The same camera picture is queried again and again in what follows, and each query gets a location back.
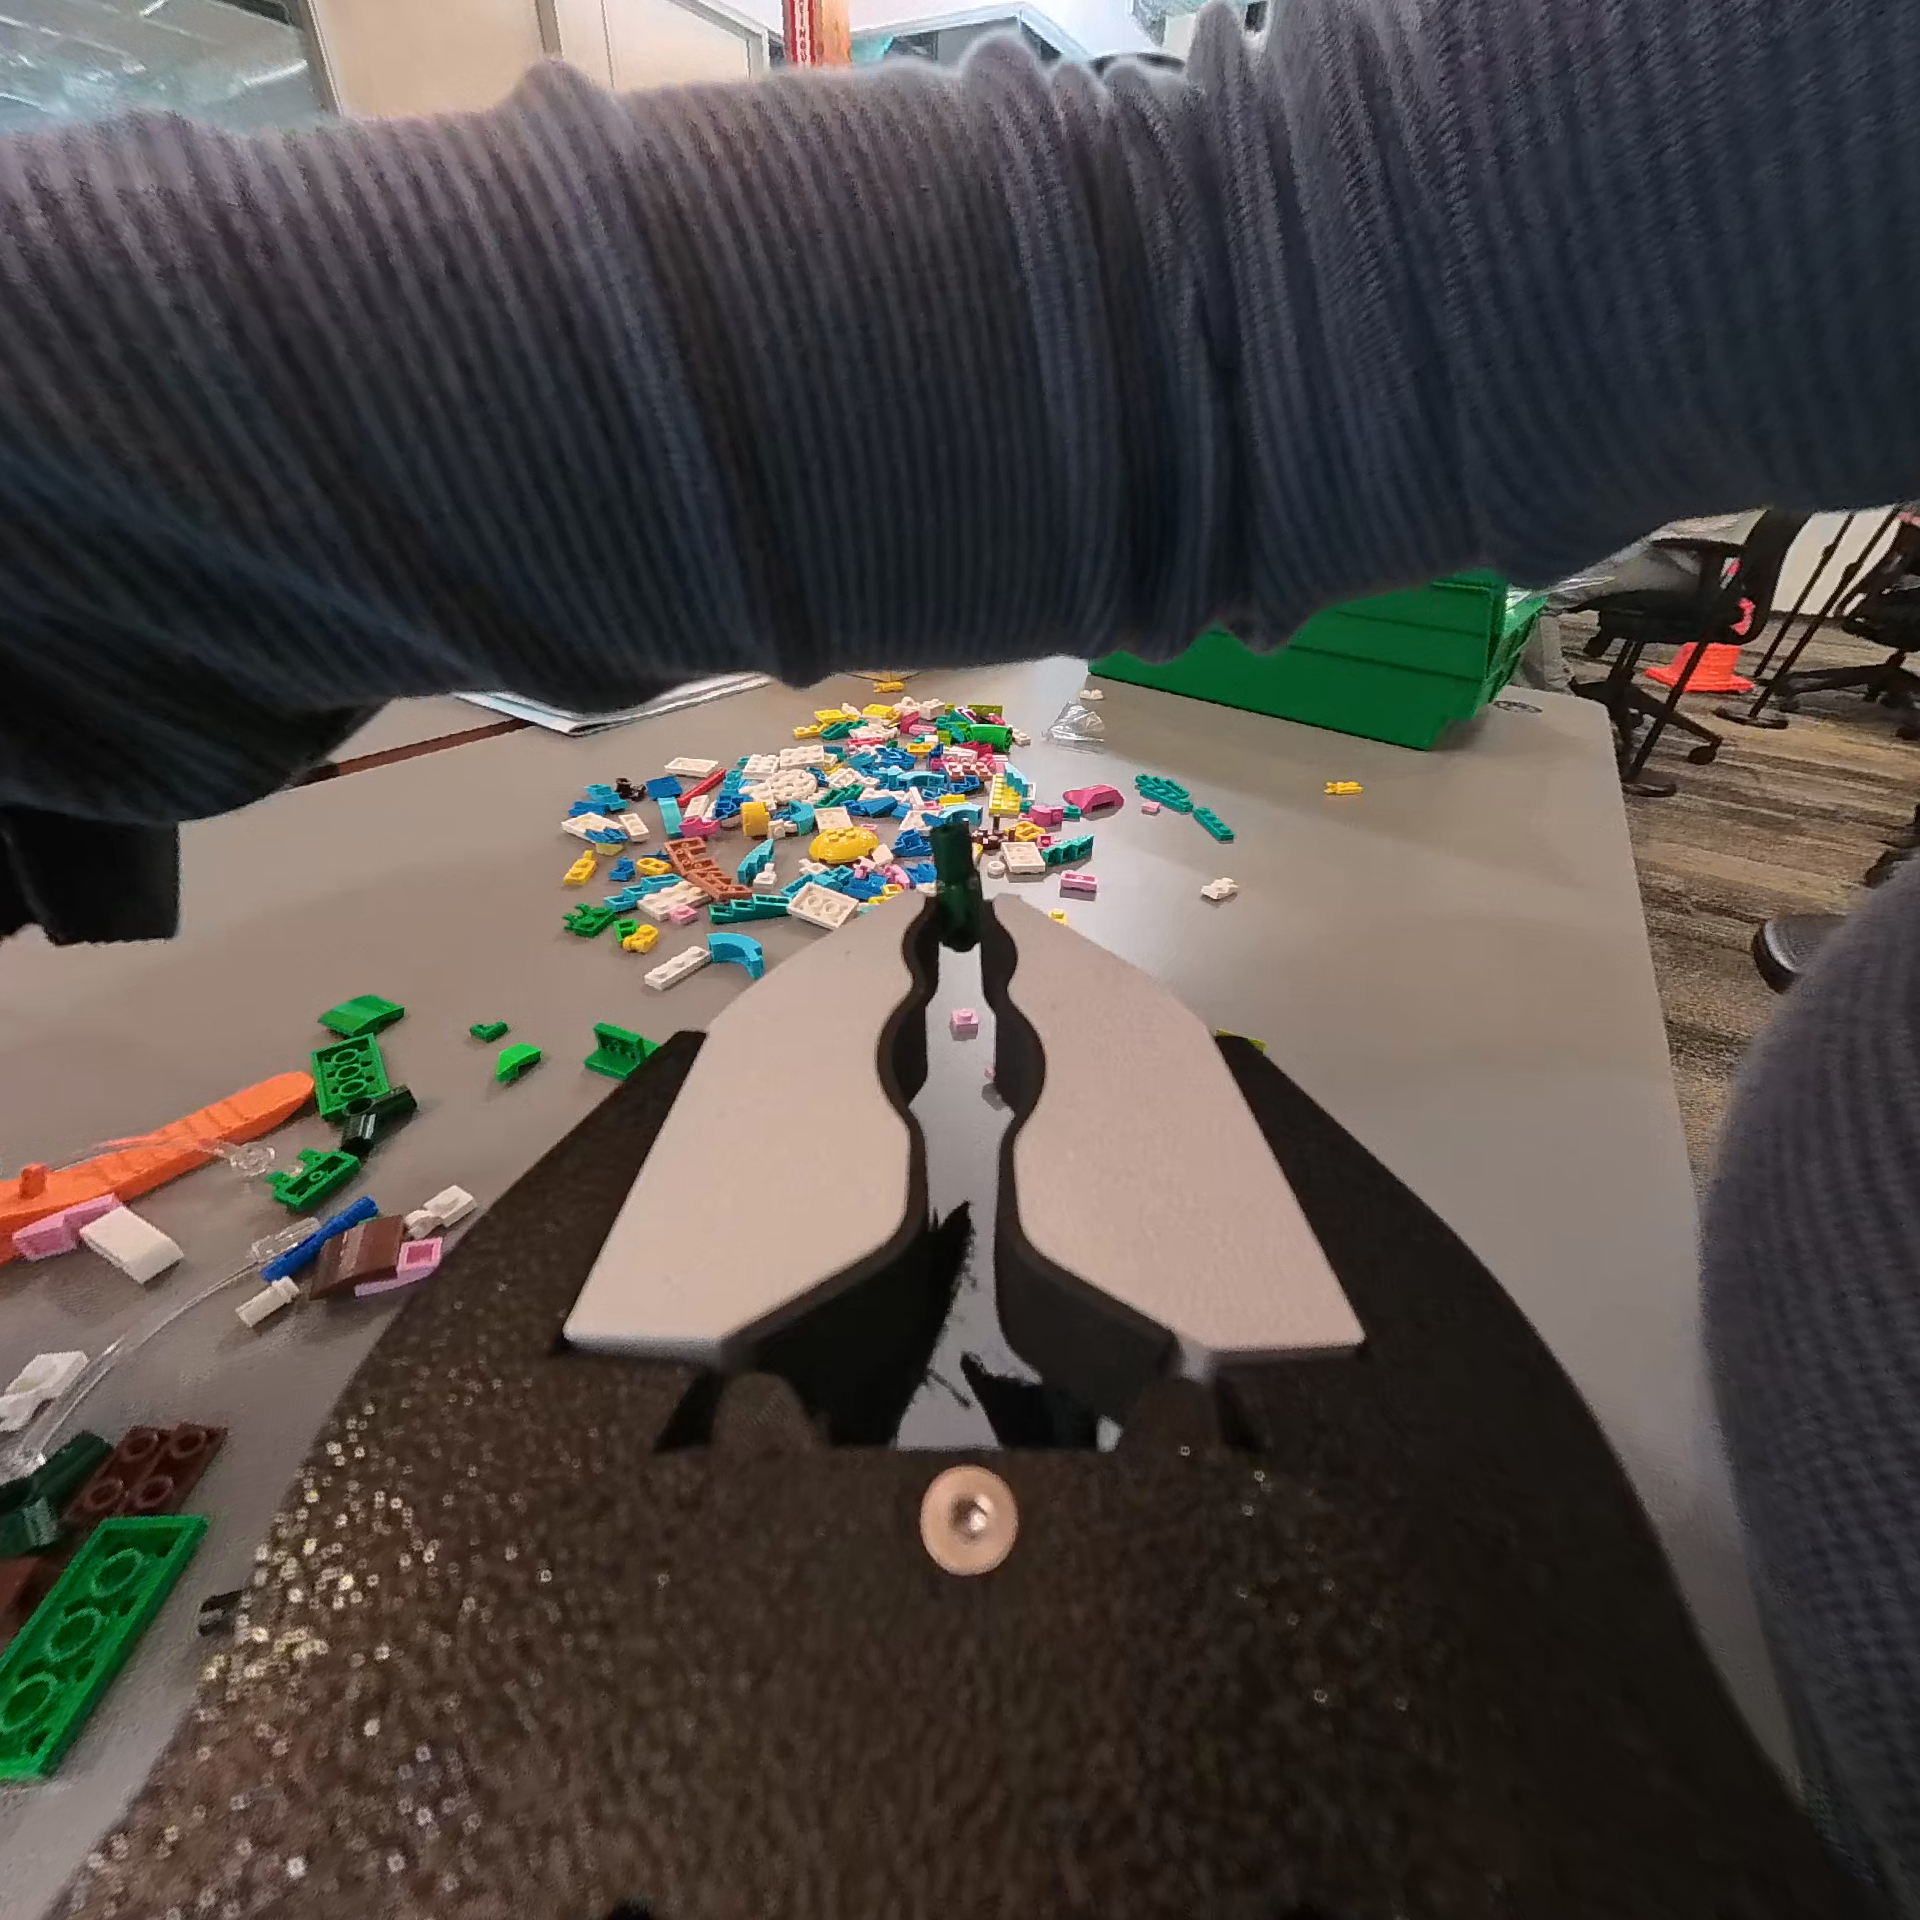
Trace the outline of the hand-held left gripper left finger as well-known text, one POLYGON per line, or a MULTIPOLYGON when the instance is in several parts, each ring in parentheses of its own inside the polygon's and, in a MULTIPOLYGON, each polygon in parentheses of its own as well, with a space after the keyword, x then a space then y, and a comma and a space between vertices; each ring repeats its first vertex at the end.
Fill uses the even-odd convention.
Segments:
POLYGON ((931 900, 890 900, 715 1016, 561 1324, 564 1348, 781 1379, 836 1445, 900 1435, 954 1305, 911 1100, 931 900))

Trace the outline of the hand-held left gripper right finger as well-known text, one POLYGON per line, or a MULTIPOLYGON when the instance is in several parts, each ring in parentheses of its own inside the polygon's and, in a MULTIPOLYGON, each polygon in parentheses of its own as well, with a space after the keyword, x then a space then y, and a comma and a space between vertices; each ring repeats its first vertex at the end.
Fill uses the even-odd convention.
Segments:
POLYGON ((1165 1379, 1216 1386, 1365 1342, 1211 1028, 1164 984, 998 896, 994 1283, 1012 1351, 1095 1421, 1165 1379))

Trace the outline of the dark green lego piece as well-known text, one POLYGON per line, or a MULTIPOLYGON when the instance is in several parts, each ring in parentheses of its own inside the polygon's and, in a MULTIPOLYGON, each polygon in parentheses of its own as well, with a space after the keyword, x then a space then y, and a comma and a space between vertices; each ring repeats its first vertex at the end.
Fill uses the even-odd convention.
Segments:
POLYGON ((937 939, 952 952, 969 952, 979 945, 987 917, 971 826, 949 810, 930 828, 928 844, 937 939))

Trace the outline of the person's right forearm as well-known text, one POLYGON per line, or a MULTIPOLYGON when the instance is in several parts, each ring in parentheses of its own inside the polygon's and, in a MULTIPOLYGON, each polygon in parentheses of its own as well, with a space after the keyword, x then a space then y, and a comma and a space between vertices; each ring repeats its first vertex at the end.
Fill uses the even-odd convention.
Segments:
POLYGON ((1915 4, 1290 4, 1 163, 4 936, 377 707, 1281 644, 1915 496, 1915 4))

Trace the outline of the pile of colourful lego pieces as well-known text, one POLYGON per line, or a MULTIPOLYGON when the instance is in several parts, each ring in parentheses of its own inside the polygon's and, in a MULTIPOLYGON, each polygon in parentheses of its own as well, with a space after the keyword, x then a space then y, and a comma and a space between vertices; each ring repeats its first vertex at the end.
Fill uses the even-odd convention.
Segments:
POLYGON ((1187 945, 1187 924, 1239 900, 1281 902, 1301 873, 1298 834, 1262 814, 1249 765, 1213 751, 1226 707, 1193 706, 1202 739, 1175 756, 1122 739, 1110 683, 1107 739, 1045 739, 1051 693, 1030 683, 939 687, 862 678, 800 696, 776 683, 580 736, 588 776, 540 842, 538 924, 568 947, 622 952, 660 989, 715 964, 756 973, 779 927, 824 936, 892 900, 936 893, 930 829, 971 826, 979 885, 1033 897, 1058 921, 1133 903, 1167 926, 1151 949, 1187 945))

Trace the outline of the short green lego plate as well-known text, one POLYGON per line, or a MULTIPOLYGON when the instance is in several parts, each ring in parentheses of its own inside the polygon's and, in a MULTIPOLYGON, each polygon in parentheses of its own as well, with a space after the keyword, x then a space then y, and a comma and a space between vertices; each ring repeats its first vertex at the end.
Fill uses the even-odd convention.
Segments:
POLYGON ((393 1091, 375 1032, 336 1037, 312 1050, 307 1071, 315 1112, 326 1121, 365 1112, 393 1091))

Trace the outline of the blue lego rod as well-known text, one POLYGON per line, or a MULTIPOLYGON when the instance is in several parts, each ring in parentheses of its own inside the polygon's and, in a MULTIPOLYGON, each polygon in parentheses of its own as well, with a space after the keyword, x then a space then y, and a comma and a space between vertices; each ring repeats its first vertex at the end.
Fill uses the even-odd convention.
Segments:
POLYGON ((377 1202, 372 1194, 362 1194, 343 1209, 329 1213, 312 1231, 300 1236, 286 1252, 269 1257, 259 1267, 261 1283, 289 1280, 320 1260, 326 1246, 345 1236, 349 1229, 372 1222, 377 1216, 377 1202))

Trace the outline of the lego instruction booklet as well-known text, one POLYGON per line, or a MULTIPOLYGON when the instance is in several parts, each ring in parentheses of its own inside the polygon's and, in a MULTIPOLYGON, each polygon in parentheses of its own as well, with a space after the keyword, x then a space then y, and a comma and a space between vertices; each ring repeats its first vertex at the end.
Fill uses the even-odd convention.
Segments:
POLYGON ((645 697, 624 702, 595 700, 588 706, 564 706, 530 693, 504 689, 464 689, 453 697, 502 720, 515 720, 540 731, 564 738, 588 738, 690 707, 703 707, 769 687, 765 673, 722 673, 671 683, 645 697))

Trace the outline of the orange lego brick separator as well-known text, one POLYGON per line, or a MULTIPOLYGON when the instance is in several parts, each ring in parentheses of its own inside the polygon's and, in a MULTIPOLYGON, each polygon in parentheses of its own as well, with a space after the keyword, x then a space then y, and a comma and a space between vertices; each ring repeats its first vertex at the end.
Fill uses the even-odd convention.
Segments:
POLYGON ((315 1098, 306 1070, 286 1070, 141 1133, 109 1140, 65 1164, 34 1162, 4 1176, 1 1264, 21 1257, 17 1233, 73 1208, 109 1198, 131 1202, 230 1147, 251 1146, 298 1117, 315 1098))

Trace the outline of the white lego tile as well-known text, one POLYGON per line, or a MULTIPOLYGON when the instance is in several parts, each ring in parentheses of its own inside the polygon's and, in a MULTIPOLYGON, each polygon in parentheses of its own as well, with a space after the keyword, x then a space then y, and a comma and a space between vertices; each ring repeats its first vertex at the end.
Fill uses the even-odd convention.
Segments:
POLYGON ((139 1211, 113 1206, 78 1226, 80 1246, 138 1286, 154 1283, 182 1262, 182 1247, 139 1211))

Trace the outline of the clear curved lego piece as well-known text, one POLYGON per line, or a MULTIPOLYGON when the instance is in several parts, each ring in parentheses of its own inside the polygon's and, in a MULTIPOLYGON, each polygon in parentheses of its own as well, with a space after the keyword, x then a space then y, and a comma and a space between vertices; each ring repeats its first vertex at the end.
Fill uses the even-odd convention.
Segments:
MULTIPOLYGON (((230 1147, 221 1157, 206 1164, 226 1164, 239 1177, 264 1184, 292 1172, 289 1164, 277 1164, 277 1149, 261 1142, 230 1147)), ((131 1209, 131 1200, 117 1203, 112 1198, 100 1198, 69 1211, 58 1211, 19 1231, 13 1241, 19 1257, 4 1262, 4 1273, 10 1275, 16 1266, 45 1264, 82 1252, 78 1228, 91 1216, 115 1206, 131 1209)), ((177 1297, 162 1309, 145 1312, 113 1333, 97 1351, 72 1349, 29 1359, 16 1379, 4 1386, 4 1479, 21 1477, 49 1458, 54 1435, 85 1394, 106 1379, 115 1359, 130 1355, 143 1340, 168 1328, 177 1315, 212 1299, 230 1283, 233 1283, 233 1275, 215 1278, 191 1297, 177 1297)))

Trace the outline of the brown lego plate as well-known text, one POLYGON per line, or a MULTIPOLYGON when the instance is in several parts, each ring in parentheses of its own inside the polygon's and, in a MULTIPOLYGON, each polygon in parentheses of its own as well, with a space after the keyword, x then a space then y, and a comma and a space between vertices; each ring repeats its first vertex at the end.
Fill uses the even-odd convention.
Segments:
POLYGON ((80 1537, 107 1519, 183 1511, 226 1440, 228 1427, 202 1421, 128 1427, 62 1509, 62 1527, 80 1537))

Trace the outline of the long green lego plate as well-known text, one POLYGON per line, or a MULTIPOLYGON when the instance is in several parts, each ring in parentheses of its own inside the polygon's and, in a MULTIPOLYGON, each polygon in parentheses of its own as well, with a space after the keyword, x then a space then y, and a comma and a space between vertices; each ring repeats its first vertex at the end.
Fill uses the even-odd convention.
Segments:
POLYGON ((1 1657, 1 1782, 47 1778, 193 1559, 204 1514, 106 1517, 1 1657))

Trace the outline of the green plastic bin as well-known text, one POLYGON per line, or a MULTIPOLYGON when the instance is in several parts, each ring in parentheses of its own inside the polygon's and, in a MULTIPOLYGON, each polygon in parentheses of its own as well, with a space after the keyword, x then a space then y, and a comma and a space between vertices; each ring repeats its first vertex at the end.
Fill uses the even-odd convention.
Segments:
POLYGON ((1213 628, 1172 660, 1113 651, 1088 671, 1427 751, 1510 683, 1546 600, 1546 590, 1514 587, 1496 574, 1457 574, 1331 606, 1275 651, 1213 628))

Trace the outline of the person's torso in knit sweater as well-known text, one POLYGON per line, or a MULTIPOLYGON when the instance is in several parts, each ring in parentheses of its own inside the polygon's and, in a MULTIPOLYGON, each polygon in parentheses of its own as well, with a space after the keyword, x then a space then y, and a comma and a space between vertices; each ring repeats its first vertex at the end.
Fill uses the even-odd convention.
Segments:
POLYGON ((1856 1912, 1915 1915, 1915 864, 1839 917, 1748 1050, 1700 1280, 1810 1815, 1856 1912))

